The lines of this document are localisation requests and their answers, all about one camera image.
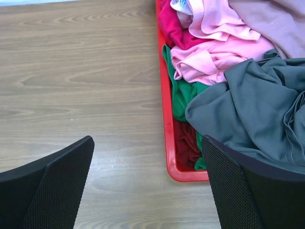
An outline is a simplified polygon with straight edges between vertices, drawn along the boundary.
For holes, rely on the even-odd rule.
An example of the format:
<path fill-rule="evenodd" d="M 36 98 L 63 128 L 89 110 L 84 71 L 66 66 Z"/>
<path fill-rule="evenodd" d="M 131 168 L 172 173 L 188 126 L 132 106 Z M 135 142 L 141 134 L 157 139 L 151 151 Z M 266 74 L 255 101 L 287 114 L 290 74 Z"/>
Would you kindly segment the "dusty pink graphic t-shirt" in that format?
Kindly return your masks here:
<path fill-rule="evenodd" d="M 303 0 L 230 0 L 244 22 L 268 38 L 283 57 L 305 56 Z"/>

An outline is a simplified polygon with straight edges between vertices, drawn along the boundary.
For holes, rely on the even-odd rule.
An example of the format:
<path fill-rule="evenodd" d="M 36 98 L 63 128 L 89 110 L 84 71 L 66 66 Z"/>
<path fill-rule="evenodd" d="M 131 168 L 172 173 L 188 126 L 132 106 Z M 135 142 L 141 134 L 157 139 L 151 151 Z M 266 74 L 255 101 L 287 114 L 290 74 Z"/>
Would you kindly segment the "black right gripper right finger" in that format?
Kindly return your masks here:
<path fill-rule="evenodd" d="M 208 135 L 202 148 L 221 228 L 305 227 L 303 174 L 246 156 Z"/>

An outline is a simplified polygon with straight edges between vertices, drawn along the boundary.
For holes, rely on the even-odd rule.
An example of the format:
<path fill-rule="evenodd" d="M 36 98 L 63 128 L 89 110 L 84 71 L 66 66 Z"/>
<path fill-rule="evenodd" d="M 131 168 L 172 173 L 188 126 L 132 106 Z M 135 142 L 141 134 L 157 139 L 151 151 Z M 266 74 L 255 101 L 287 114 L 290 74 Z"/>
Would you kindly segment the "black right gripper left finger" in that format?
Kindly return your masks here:
<path fill-rule="evenodd" d="M 86 136 L 0 174 L 2 229 L 72 229 L 94 151 Z"/>

